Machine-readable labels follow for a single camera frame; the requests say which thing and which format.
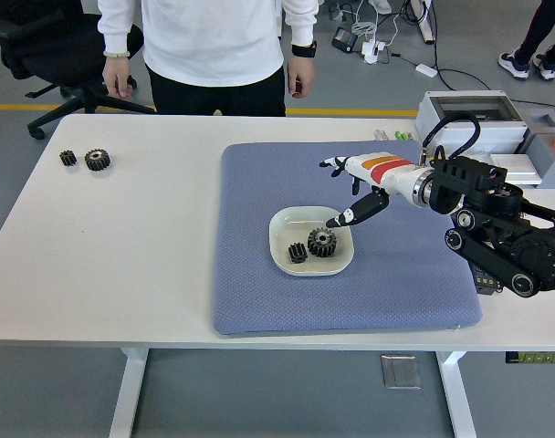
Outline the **person's left hand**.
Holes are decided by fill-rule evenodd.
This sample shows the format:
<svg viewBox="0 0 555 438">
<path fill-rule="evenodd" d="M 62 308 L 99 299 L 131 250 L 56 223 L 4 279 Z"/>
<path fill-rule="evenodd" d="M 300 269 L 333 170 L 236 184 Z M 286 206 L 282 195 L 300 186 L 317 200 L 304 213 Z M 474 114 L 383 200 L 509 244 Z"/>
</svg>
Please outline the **person's left hand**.
<svg viewBox="0 0 555 438">
<path fill-rule="evenodd" d="M 288 60 L 288 92 L 294 99 L 306 98 L 315 79 L 314 59 L 292 55 Z"/>
</svg>

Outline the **person's right hand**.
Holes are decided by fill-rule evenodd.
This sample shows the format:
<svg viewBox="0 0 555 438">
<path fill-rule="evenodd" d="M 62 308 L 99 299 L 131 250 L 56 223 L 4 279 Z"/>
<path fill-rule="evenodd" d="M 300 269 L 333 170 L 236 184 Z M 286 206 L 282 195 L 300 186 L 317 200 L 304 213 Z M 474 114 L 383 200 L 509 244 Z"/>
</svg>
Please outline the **person's right hand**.
<svg viewBox="0 0 555 438">
<path fill-rule="evenodd" d="M 128 83 L 130 73 L 130 61 L 126 57 L 106 58 L 103 79 L 112 97 L 126 99 L 131 94 L 132 86 Z"/>
</svg>

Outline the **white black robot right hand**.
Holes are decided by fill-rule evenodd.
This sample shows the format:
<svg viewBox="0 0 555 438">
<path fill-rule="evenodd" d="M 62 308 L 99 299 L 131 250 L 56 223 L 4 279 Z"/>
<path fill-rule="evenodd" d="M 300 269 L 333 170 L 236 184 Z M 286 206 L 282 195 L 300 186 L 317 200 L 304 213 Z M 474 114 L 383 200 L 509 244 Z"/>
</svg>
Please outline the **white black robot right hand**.
<svg viewBox="0 0 555 438">
<path fill-rule="evenodd" d="M 359 224 L 382 211 L 390 194 L 401 194 L 412 205 L 424 207 L 424 189 L 432 181 L 432 169 L 414 164 L 389 152 L 374 152 L 348 157 L 331 157 L 319 164 L 333 166 L 332 177 L 346 171 L 353 177 L 352 194 L 360 190 L 360 182 L 368 183 L 372 192 L 326 222 L 328 228 Z"/>
</svg>

